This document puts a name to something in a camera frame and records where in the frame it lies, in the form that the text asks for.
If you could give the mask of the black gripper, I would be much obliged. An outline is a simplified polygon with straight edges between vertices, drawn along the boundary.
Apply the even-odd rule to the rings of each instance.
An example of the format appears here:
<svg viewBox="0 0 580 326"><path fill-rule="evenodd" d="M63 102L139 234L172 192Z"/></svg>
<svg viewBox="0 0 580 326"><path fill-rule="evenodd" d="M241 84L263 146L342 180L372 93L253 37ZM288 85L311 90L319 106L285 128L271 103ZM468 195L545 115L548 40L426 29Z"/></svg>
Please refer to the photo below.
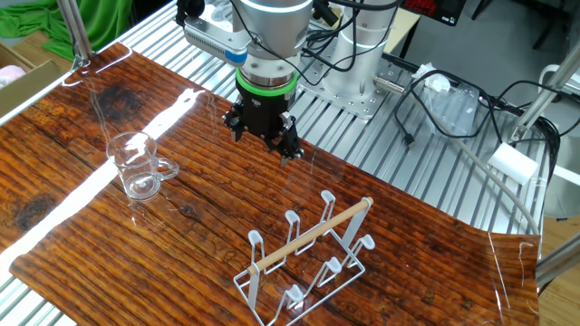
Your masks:
<svg viewBox="0 0 580 326"><path fill-rule="evenodd" d="M286 91L266 90L237 84L239 95L223 116L234 142L248 132L263 141L276 141L275 151L280 155L280 167L304 155L297 134L295 117L289 107L295 101L295 87Z"/></svg>

